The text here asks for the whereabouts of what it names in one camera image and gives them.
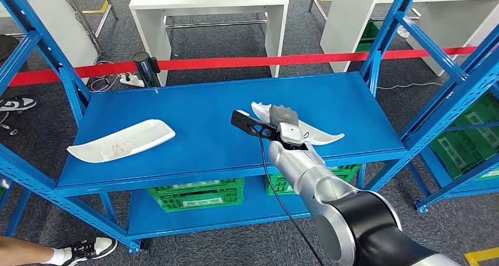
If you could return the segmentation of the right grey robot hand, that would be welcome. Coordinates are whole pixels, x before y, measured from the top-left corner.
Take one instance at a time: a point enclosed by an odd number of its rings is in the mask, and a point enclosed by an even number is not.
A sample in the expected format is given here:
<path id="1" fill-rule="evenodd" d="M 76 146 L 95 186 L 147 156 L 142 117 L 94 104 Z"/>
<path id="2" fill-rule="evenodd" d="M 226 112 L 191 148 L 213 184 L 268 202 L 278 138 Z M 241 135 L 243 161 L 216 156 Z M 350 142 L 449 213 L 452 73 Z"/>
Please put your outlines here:
<path id="1" fill-rule="evenodd" d="M 287 123 L 299 126 L 299 118 L 296 111 L 282 105 L 271 105 L 269 109 L 270 124 L 279 126 L 280 123 Z"/>

